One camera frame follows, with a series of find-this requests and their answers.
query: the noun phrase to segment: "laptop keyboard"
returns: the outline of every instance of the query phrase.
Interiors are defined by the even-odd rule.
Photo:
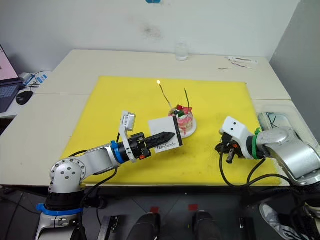
[[[0,99],[10,97],[15,92],[17,87],[17,85],[0,87]]]

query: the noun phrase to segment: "laptop screen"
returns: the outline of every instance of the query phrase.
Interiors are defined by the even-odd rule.
[[[19,78],[0,45],[0,81]]]

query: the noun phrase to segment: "lit candle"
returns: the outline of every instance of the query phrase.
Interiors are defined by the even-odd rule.
[[[158,81],[156,81],[156,82],[159,84],[159,86],[160,86],[160,88],[161,88],[161,91],[162,91],[162,94],[163,94],[165,100],[168,102],[169,107],[170,107],[170,110],[171,110],[171,109],[172,109],[171,103],[169,102],[168,98],[167,98],[166,95],[165,95],[165,92],[164,92],[164,90],[163,90],[163,88],[162,88],[162,86],[161,86],[161,84],[160,84],[160,80],[158,80]]]

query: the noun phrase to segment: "blue ring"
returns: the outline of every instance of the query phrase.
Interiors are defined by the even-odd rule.
[[[84,211],[83,208],[77,208],[77,209],[66,210],[66,211],[51,211],[51,210],[46,209],[45,205],[43,203],[37,204],[35,209],[37,211],[43,212],[45,215],[48,215],[48,216],[74,215],[74,214],[82,213]]]
[[[125,161],[122,159],[122,157],[120,155],[120,152],[118,149],[118,143],[116,143],[115,141],[111,141],[111,148],[114,150],[114,154],[115,154],[115,157],[116,157],[118,163],[124,164]]]

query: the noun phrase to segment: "shoe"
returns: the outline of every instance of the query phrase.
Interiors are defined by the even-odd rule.
[[[161,228],[161,217],[158,213],[147,213],[139,218],[131,229],[127,240],[156,240]]]
[[[278,213],[269,205],[262,203],[259,206],[262,218],[285,240],[309,240],[306,235],[301,234],[303,238],[291,227],[282,225],[278,218]]]
[[[222,240],[213,217],[206,211],[198,211],[192,218],[192,230],[196,240]]]

